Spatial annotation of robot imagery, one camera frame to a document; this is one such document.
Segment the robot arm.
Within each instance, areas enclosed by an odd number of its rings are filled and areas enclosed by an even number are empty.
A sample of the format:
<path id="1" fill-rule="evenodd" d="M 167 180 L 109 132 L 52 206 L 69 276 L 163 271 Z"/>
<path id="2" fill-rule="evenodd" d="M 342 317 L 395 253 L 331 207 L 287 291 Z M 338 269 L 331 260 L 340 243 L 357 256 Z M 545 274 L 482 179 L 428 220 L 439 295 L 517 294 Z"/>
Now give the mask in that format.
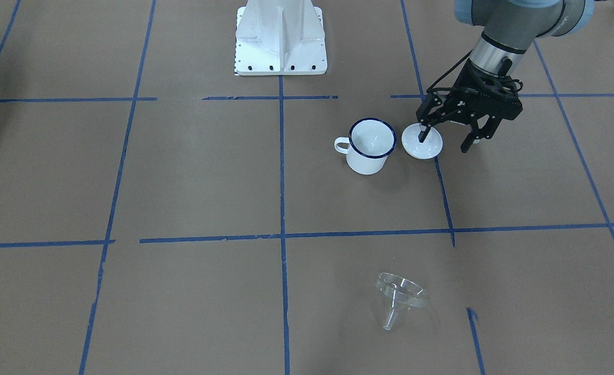
<path id="1" fill-rule="evenodd" d="M 457 20 L 481 26 L 481 36 L 455 64 L 461 71 L 452 86 L 435 82 L 427 88 L 416 112 L 417 123 L 402 135 L 405 150 L 419 159 L 437 156 L 443 141 L 435 127 L 445 122 L 468 126 L 460 145 L 463 153 L 492 138 L 500 122 L 514 120 L 522 112 L 518 93 L 523 83 L 511 73 L 533 41 L 575 33 L 592 18 L 594 9 L 593 1 L 456 1 Z"/>

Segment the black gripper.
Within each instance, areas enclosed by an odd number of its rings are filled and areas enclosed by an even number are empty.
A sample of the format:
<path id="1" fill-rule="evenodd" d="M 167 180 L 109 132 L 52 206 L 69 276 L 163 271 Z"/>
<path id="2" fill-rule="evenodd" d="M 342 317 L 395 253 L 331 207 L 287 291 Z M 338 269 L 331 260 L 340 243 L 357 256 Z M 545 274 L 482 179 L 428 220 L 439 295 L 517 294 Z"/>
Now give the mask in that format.
<path id="1" fill-rule="evenodd" d="M 482 139 L 489 140 L 496 131 L 496 121 L 486 121 L 481 127 L 477 121 L 487 116 L 494 120 L 514 120 L 523 110 L 518 93 L 523 82 L 511 76 L 496 76 L 478 68 L 467 60 L 452 87 L 433 84 L 426 91 L 416 118 L 422 124 L 417 141 L 433 143 L 432 127 L 445 121 L 470 124 L 470 132 L 460 145 L 466 154 L 471 146 Z"/>

